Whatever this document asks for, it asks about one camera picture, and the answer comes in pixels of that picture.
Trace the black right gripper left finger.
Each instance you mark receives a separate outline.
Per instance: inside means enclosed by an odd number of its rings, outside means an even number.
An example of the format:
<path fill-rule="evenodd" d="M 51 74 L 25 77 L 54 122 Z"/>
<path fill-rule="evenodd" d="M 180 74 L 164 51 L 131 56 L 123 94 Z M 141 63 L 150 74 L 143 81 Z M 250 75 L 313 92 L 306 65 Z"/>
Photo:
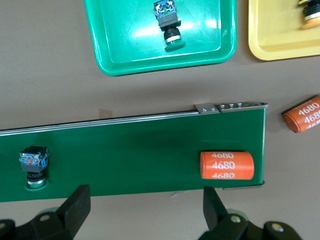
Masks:
<path fill-rule="evenodd" d="M 91 190 L 80 185 L 56 211 L 45 211 L 16 226 L 0 219 L 0 240 L 73 240 L 91 211 Z"/>

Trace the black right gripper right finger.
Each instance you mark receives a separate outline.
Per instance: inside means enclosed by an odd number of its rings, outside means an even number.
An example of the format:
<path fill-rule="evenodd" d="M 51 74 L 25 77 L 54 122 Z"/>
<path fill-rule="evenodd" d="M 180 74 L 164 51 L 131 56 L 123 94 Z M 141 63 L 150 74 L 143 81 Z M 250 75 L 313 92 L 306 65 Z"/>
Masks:
<path fill-rule="evenodd" d="M 203 215 L 208 231 L 199 240 L 303 240 L 290 225 L 267 221 L 262 228 L 237 213 L 228 213 L 216 190 L 203 189 Z"/>

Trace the orange cylinder printed 4680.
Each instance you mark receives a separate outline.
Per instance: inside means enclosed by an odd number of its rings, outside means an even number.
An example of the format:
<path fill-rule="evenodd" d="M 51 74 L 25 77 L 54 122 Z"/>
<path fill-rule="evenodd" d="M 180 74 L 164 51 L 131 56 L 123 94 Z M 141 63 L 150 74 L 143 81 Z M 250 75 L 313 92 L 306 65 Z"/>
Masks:
<path fill-rule="evenodd" d="M 294 133 L 302 133 L 320 125 L 320 94 L 285 111 L 282 118 Z"/>
<path fill-rule="evenodd" d="M 205 180 L 251 180 L 254 177 L 254 159 L 243 151 L 202 151 L 200 175 Z"/>

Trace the green push button switch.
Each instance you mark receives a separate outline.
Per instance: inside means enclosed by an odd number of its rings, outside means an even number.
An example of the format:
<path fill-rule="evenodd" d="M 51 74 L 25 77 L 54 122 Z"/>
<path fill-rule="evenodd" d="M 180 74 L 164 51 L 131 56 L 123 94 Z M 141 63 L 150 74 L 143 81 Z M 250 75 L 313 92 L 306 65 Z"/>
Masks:
<path fill-rule="evenodd" d="M 182 40 L 182 35 L 178 27 L 181 19 L 177 15 L 177 7 L 174 0 L 157 0 L 153 3 L 153 12 L 158 22 L 158 26 L 163 32 L 166 44 L 166 52 L 173 52 L 181 49 L 186 44 Z"/>
<path fill-rule="evenodd" d="M 26 172 L 27 191 L 39 191 L 46 187 L 49 151 L 45 146 L 29 146 L 19 153 L 21 171 Z"/>

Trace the yellow push button switch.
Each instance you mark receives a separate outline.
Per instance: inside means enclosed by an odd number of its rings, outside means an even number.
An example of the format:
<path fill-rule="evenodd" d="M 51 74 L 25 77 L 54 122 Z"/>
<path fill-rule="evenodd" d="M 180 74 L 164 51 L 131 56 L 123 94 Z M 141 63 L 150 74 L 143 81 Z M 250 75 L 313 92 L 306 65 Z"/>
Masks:
<path fill-rule="evenodd" d="M 299 0 L 298 6 L 303 7 L 304 24 L 302 29 L 320 26 L 320 0 Z"/>

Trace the green conveyor belt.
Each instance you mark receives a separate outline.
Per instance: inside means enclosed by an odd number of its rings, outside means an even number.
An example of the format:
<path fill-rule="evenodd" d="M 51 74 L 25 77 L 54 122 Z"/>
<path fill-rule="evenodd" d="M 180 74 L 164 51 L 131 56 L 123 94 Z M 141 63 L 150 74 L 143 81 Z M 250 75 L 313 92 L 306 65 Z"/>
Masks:
<path fill-rule="evenodd" d="M 65 198 L 88 184 L 93 196 L 264 183 L 265 102 L 202 103 L 194 110 L 0 130 L 0 203 Z M 47 147 L 47 185 L 26 190 L 20 152 Z M 248 152 L 251 180 L 203 179 L 201 152 Z"/>

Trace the green plastic tray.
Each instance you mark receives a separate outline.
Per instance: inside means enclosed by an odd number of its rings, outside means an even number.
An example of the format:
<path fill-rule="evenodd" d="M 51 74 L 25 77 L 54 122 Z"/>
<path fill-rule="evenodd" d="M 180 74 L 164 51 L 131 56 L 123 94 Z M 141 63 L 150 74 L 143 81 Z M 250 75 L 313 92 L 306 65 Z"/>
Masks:
<path fill-rule="evenodd" d="M 236 0 L 83 0 L 95 59 L 110 76 L 220 64 L 237 47 Z M 158 17 L 174 12 L 184 46 L 166 51 Z"/>

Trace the yellow plastic tray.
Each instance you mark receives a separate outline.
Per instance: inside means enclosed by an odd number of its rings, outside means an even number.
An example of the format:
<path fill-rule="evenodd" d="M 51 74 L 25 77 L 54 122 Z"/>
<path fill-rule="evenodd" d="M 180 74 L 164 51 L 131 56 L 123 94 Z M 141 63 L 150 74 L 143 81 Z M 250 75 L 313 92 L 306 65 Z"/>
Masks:
<path fill-rule="evenodd" d="M 264 61 L 320 55 L 320 26 L 303 29 L 300 0 L 248 0 L 248 45 Z"/>

